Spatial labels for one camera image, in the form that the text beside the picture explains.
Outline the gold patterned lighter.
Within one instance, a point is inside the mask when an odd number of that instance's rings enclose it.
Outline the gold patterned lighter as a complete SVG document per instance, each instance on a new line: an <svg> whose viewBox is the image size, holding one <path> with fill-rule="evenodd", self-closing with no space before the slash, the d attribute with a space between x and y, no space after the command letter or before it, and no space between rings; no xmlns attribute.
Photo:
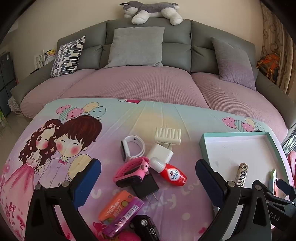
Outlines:
<svg viewBox="0 0 296 241"><path fill-rule="evenodd" d="M239 165L239 168L235 177L235 181L234 181L237 186L244 187L247 172L248 172L248 165L245 163L241 163Z"/></svg>

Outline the pink smart watch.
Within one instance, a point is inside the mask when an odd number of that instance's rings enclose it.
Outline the pink smart watch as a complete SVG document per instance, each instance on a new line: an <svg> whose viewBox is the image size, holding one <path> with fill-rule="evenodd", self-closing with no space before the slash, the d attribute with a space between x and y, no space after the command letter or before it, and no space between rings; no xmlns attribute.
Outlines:
<svg viewBox="0 0 296 241"><path fill-rule="evenodd" d="M149 174L149 159L138 157L126 162L113 177L117 187L123 188L140 183Z"/></svg>

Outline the white smart band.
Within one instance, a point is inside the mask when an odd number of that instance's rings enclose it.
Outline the white smart band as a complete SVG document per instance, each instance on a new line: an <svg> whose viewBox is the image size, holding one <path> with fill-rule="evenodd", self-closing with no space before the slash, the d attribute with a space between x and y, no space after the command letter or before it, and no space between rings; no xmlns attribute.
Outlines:
<svg viewBox="0 0 296 241"><path fill-rule="evenodd" d="M123 161L128 162L144 155L145 143L139 136L127 136L121 141L120 150Z"/></svg>

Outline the black toy car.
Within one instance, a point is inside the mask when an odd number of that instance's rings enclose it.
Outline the black toy car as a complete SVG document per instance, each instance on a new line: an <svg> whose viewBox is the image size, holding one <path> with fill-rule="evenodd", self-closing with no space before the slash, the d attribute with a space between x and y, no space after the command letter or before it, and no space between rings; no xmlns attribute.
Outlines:
<svg viewBox="0 0 296 241"><path fill-rule="evenodd" d="M147 215L136 215L130 221L129 226L141 241L160 241L159 231L153 220Z"/></svg>

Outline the black power adapter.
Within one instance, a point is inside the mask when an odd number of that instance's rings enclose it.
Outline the black power adapter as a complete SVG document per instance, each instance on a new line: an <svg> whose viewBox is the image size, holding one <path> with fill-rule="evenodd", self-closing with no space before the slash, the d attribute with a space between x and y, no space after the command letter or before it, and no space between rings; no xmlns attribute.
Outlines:
<svg viewBox="0 0 296 241"><path fill-rule="evenodd" d="M149 172L148 175L145 175L144 179L140 183L132 185L132 190L138 198L147 199L149 203L150 200L148 197L150 195L152 195L154 199L158 201L155 193L158 192L159 187L151 172Z"/></svg>

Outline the red white glue bottle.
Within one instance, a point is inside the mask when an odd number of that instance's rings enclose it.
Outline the red white glue bottle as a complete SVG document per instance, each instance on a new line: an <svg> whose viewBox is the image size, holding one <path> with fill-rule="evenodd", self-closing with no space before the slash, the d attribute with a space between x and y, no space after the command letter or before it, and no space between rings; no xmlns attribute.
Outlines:
<svg viewBox="0 0 296 241"><path fill-rule="evenodd" d="M149 160L149 166L172 185L184 186L187 181L186 175L181 170L169 163L163 163L156 157Z"/></svg>

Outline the white power adapter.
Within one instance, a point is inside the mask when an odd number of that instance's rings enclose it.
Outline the white power adapter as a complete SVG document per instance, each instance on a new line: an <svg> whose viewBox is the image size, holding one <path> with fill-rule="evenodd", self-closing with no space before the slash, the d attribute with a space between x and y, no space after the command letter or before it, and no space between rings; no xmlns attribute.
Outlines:
<svg viewBox="0 0 296 241"><path fill-rule="evenodd" d="M160 144L154 144L150 151L147 154L147 158L150 160L151 158L157 158L162 163L169 163L172 156L173 151L160 145Z"/></svg>

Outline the cream plastic hair claw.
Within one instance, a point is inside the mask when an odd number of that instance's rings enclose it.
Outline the cream plastic hair claw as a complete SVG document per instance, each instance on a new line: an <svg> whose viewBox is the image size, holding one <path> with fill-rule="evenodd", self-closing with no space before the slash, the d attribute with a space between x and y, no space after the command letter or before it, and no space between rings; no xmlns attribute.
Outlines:
<svg viewBox="0 0 296 241"><path fill-rule="evenodd" d="M167 148L172 148L172 146L181 144L181 129L177 128L165 128L157 127L154 141L159 145L165 145Z"/></svg>

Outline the pink brown puppy figure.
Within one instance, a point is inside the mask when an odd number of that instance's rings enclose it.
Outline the pink brown puppy figure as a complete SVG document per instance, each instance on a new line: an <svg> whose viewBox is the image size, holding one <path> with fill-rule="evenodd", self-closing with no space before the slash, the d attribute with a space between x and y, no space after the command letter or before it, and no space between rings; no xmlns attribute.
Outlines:
<svg viewBox="0 0 296 241"><path fill-rule="evenodd" d="M112 240L114 240L114 241L141 241L140 237L136 233L131 232L129 230L121 231Z"/></svg>

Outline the red round stool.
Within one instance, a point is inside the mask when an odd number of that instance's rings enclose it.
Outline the red round stool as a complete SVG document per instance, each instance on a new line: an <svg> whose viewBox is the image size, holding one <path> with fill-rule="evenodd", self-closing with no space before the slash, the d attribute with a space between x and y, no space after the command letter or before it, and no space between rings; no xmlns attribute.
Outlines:
<svg viewBox="0 0 296 241"><path fill-rule="evenodd" d="M290 168L291 168L292 176L293 176L293 178L295 178L296 151L291 151L288 154L288 158L287 159L288 159L288 162L289 162L289 165L290 165Z"/></svg>

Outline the teal shallow cardboard tray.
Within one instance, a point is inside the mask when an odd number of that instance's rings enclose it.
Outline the teal shallow cardboard tray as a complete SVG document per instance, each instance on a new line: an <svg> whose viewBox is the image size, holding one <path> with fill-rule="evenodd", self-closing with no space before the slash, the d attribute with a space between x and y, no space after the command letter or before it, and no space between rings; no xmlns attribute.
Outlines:
<svg viewBox="0 0 296 241"><path fill-rule="evenodd" d="M205 133L200 140L203 158L227 181L234 180L239 165L248 166L244 186L255 180L269 185L270 173L293 185L292 173L280 142L269 132Z"/></svg>

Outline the cartoon couple printed blanket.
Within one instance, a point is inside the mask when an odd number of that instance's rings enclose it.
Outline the cartoon couple printed blanket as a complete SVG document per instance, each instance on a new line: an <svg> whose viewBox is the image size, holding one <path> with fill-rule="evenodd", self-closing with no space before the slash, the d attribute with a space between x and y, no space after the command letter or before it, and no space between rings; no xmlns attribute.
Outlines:
<svg viewBox="0 0 296 241"><path fill-rule="evenodd" d="M58 99L8 156L1 214L17 240L293 240L295 170L258 120Z"/></svg>

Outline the orange decorative ornament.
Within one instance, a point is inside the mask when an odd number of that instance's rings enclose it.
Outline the orange decorative ornament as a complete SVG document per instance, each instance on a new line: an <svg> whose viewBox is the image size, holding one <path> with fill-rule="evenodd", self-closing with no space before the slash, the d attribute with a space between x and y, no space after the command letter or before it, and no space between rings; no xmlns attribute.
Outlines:
<svg viewBox="0 0 296 241"><path fill-rule="evenodd" d="M275 84L278 79L279 66L280 56L274 52L262 57L256 64L256 68Z"/></svg>

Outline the dark cabinet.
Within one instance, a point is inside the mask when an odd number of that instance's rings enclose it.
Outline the dark cabinet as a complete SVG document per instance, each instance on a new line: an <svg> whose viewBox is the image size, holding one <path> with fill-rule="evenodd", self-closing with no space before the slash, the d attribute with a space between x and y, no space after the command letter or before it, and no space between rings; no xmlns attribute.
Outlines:
<svg viewBox="0 0 296 241"><path fill-rule="evenodd" d="M1 112L6 118L7 115L9 115L9 113L11 112L11 109L8 106L8 100L12 96L11 89L16 86L16 75L10 52L5 52L1 55L0 78L0 106Z"/></svg>

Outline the grey purple cushion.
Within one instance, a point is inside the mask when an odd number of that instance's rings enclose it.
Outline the grey purple cushion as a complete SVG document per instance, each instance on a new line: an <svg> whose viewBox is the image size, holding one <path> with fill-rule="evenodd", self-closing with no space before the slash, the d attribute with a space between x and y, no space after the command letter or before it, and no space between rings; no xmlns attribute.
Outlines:
<svg viewBox="0 0 296 241"><path fill-rule="evenodd" d="M214 37L211 41L217 60L219 79L256 90L254 73L247 53Z"/></svg>

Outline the black white patterned cushion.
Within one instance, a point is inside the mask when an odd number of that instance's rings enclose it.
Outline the black white patterned cushion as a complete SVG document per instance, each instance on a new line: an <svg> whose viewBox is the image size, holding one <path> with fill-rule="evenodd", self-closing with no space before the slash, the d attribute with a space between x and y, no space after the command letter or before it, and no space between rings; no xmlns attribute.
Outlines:
<svg viewBox="0 0 296 241"><path fill-rule="evenodd" d="M60 46L52 66L51 78L73 74L77 71L85 40L86 37L83 36Z"/></svg>

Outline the books beside sofa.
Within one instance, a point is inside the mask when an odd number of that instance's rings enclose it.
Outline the books beside sofa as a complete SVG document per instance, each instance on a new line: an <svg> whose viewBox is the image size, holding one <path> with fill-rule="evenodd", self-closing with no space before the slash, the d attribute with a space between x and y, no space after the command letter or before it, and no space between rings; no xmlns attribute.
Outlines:
<svg viewBox="0 0 296 241"><path fill-rule="evenodd" d="M42 50L36 55L34 55L34 67L35 69L41 68L47 65L49 62L55 60L56 49L50 49L48 51Z"/></svg>

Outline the grey sofa with pink cover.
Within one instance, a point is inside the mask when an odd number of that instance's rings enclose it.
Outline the grey sofa with pink cover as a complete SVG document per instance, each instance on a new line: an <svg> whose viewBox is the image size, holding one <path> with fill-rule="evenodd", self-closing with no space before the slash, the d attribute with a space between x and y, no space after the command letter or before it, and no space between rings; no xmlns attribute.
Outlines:
<svg viewBox="0 0 296 241"><path fill-rule="evenodd" d="M233 34L196 21L172 26L163 18L150 19L149 27L164 27L163 66L107 68L114 30L128 28L128 20L110 20L58 40L57 45L80 37L86 41L74 74L52 78L52 63L29 75L11 93L22 113L33 118L45 104L60 98L127 98L193 105L255 118L283 138L295 129L295 103L258 69L256 89L219 79L214 47L217 38L248 54L255 65L255 46Z"/></svg>

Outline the patterned beige curtain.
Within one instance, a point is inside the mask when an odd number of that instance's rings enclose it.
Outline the patterned beige curtain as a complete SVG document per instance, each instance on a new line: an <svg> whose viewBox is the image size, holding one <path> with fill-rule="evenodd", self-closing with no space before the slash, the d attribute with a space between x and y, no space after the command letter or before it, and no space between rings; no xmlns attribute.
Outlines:
<svg viewBox="0 0 296 241"><path fill-rule="evenodd" d="M261 56L272 52L280 56L280 66L276 86L286 95L291 96L295 91L295 42L278 17L263 3L263 42Z"/></svg>

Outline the grey white plush dog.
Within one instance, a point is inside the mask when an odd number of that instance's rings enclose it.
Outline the grey white plush dog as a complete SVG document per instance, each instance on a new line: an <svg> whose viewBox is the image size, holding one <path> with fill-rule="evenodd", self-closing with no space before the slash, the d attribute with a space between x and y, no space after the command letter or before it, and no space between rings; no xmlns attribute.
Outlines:
<svg viewBox="0 0 296 241"><path fill-rule="evenodd" d="M124 17L130 18L133 25L143 25L149 18L167 18L171 25L179 25L183 18L177 12L177 3L143 4L139 1L128 1L119 4L122 6Z"/></svg>

